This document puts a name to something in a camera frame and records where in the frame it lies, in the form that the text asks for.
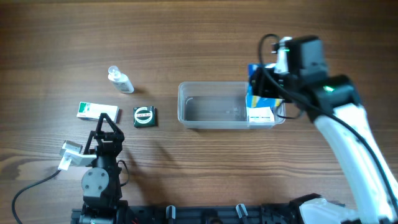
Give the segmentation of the blue yellow cough drops bag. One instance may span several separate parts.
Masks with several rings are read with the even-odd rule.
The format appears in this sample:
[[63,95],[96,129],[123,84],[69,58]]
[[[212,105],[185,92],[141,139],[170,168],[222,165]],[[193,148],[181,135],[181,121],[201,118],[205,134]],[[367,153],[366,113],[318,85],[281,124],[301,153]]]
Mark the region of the blue yellow cough drops bag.
[[248,65],[248,88],[246,93],[246,106],[250,108],[259,108],[259,107],[271,107],[271,109],[278,107],[281,103],[283,103],[283,99],[279,98],[262,98],[260,96],[254,96],[250,93],[250,75],[257,68],[261,67],[259,63],[250,63]]

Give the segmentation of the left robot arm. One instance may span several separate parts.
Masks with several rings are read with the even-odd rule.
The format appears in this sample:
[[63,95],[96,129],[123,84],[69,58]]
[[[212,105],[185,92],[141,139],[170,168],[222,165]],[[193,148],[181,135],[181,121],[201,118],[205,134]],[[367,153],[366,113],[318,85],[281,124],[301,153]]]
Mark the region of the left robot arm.
[[108,114],[101,113],[83,152],[94,160],[81,180],[83,207],[78,223],[126,223],[128,203],[121,199],[121,168],[116,160],[123,149],[123,141],[123,132]]

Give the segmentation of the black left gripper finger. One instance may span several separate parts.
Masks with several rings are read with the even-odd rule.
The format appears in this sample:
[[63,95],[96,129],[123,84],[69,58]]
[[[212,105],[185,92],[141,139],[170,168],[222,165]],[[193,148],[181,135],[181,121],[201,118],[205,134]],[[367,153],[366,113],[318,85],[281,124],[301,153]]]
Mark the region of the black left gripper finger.
[[113,130],[115,134],[123,135],[124,133],[120,130],[120,128],[116,125],[116,123],[109,117],[107,113],[104,114],[104,118]]
[[96,125],[95,134],[103,134],[102,126],[104,119],[106,119],[106,113],[101,113],[98,119],[98,123]]

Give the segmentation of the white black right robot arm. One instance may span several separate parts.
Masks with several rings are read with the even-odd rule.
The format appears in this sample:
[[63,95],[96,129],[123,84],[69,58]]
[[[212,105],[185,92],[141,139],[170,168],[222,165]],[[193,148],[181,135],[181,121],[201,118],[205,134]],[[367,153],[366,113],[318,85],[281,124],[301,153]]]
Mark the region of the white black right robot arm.
[[298,223],[396,223],[397,181],[369,127],[359,93],[346,75],[329,76],[319,37],[276,38],[275,65],[259,62],[252,93],[293,103],[323,135],[351,188],[356,210],[317,194],[290,202]]

